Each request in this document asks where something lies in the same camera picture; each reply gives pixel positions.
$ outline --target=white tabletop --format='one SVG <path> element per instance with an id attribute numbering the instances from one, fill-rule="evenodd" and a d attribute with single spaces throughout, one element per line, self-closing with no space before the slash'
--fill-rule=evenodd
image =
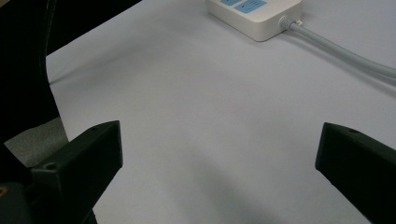
<path id="1" fill-rule="evenodd" d="M 395 11 L 304 0 L 303 21 L 396 67 Z M 315 169 L 322 125 L 396 148 L 396 81 L 290 32 L 254 42 L 203 0 L 143 0 L 48 71 L 69 139 L 120 120 L 124 166 L 94 208 L 101 224 L 369 223 Z"/>

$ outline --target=gray cable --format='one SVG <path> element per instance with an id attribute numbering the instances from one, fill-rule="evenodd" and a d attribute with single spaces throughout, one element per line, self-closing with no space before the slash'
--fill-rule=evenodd
<path id="1" fill-rule="evenodd" d="M 300 26 L 297 24 L 296 21 L 288 19 L 286 17 L 282 17 L 279 21 L 279 25 L 282 28 L 285 28 L 290 31 L 294 31 L 297 34 L 303 35 L 307 37 L 308 39 L 320 44 L 323 47 L 326 47 L 327 49 L 330 49 L 331 51 L 337 53 L 344 59 L 347 59 L 357 65 L 360 65 L 364 68 L 370 69 L 372 71 L 375 71 L 385 77 L 390 77 L 390 78 L 395 78 L 396 79 L 396 69 L 387 67 L 383 64 L 380 63 L 375 63 L 373 61 L 370 61 L 368 59 L 365 59 L 347 49 L 344 49 L 336 44 L 334 44 L 332 41 L 317 35 L 304 27 Z"/>

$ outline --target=blue label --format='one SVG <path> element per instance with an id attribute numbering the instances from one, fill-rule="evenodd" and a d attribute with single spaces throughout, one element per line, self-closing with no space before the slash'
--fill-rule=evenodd
<path id="1" fill-rule="evenodd" d="M 242 0 L 221 0 L 220 2 L 224 3 L 227 6 L 232 6 L 233 4 L 238 3 L 240 1 Z"/>
<path id="2" fill-rule="evenodd" d="M 249 12 L 254 11 L 259 7 L 262 7 L 265 4 L 267 3 L 262 0 L 247 0 L 246 2 L 236 6 L 235 9 L 245 14 L 248 14 Z"/>

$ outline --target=gray fabric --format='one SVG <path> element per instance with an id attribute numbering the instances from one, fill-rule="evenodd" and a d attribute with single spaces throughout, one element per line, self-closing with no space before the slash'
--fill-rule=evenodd
<path id="1" fill-rule="evenodd" d="M 5 142 L 23 165 L 33 167 L 68 143 L 61 118 L 24 131 Z"/>

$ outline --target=power strip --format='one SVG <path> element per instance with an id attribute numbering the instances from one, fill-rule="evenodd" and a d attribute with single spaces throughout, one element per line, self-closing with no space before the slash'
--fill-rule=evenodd
<path id="1" fill-rule="evenodd" d="M 265 41 L 285 29 L 282 17 L 301 22 L 302 0 L 205 0 L 215 17 L 255 41 Z"/>

